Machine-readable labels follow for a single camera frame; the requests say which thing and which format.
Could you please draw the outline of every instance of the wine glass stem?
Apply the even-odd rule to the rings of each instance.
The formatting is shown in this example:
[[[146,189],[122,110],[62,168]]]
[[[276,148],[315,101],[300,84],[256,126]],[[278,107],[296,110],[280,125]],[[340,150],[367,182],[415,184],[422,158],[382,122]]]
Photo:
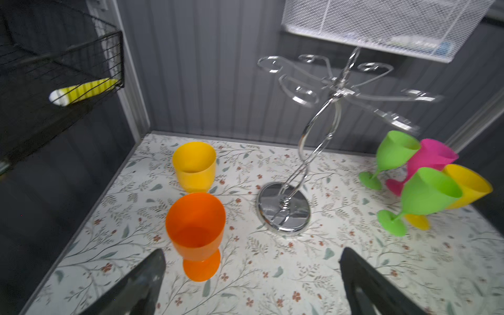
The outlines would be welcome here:
[[[371,176],[371,179],[374,179],[375,177],[377,177],[377,176],[378,176],[378,174],[379,174],[379,172],[380,172],[380,169],[378,168],[378,169],[376,170],[376,172],[374,172],[373,176]]]
[[[396,220],[400,220],[402,217],[404,217],[406,214],[401,211],[400,214],[398,214],[394,219],[392,219],[392,222],[395,222]]]

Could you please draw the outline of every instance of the orange plastic wine glass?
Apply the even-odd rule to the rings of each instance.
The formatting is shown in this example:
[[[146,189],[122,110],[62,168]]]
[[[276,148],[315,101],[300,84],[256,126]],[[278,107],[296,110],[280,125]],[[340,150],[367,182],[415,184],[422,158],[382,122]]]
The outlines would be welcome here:
[[[191,280],[206,281],[219,269],[225,224],[224,206],[211,194],[189,194],[171,206],[166,231],[184,258],[184,271]]]

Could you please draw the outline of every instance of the pink plastic wine glass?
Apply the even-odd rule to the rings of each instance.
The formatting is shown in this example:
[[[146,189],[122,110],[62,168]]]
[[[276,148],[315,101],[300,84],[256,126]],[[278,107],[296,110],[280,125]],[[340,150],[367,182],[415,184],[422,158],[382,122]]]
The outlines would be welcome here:
[[[404,184],[409,181],[416,171],[421,167],[430,167],[442,171],[444,167],[459,158],[459,155],[452,149],[434,139],[423,139],[422,146],[418,152],[408,161],[408,174],[404,181],[389,179],[385,183],[392,193],[400,196]]]

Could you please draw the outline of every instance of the floral patterned surface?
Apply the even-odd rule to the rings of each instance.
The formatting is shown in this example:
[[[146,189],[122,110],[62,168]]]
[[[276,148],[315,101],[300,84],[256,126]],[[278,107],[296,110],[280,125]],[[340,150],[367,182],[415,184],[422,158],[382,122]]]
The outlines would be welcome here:
[[[400,210],[386,190],[361,186],[374,158],[322,153],[302,192],[309,229],[276,236],[259,221],[261,187],[299,165],[295,149],[206,141],[218,155],[210,193],[227,212],[221,266],[207,282],[187,279],[164,219],[185,192],[173,152],[194,139],[147,135],[30,306],[28,314],[78,314],[155,248],[167,265],[156,314],[350,314],[338,259],[350,246],[429,314],[504,313],[504,239],[473,208],[429,216],[432,229],[403,238],[376,221]],[[399,170],[381,174],[401,177]]]

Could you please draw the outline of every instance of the wine glass base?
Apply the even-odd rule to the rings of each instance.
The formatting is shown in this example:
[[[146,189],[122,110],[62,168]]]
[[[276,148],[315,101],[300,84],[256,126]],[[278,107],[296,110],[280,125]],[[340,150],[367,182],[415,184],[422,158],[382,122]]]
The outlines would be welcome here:
[[[430,229],[429,220],[427,219],[426,216],[407,214],[404,216],[404,218],[406,219],[406,221],[408,221],[411,225],[413,225],[419,230],[427,231],[428,229]]]
[[[272,182],[265,185],[257,196],[258,215],[268,229],[280,234],[298,234],[308,228],[311,212],[308,199],[300,192],[296,192],[289,201],[288,209],[282,207],[282,200],[289,196],[294,187],[281,195],[278,193],[283,183]]]
[[[196,282],[207,281],[212,278],[217,270],[219,269],[220,264],[220,251],[217,250],[213,253],[208,259],[202,262],[193,262],[190,260],[184,259],[183,267],[185,275]]]
[[[402,182],[395,179],[387,179],[385,185],[393,194],[395,194],[398,197],[401,196],[404,187],[404,184]]]
[[[361,172],[359,173],[359,180],[361,184],[369,189],[373,189],[375,191],[382,190],[382,183],[380,182],[380,180],[377,177],[372,178],[372,176],[373,174],[369,172]]]
[[[401,219],[393,221],[397,215],[393,214],[388,210],[380,210],[376,214],[378,217],[378,222],[381,224],[383,229],[395,236],[404,236],[408,229]]]

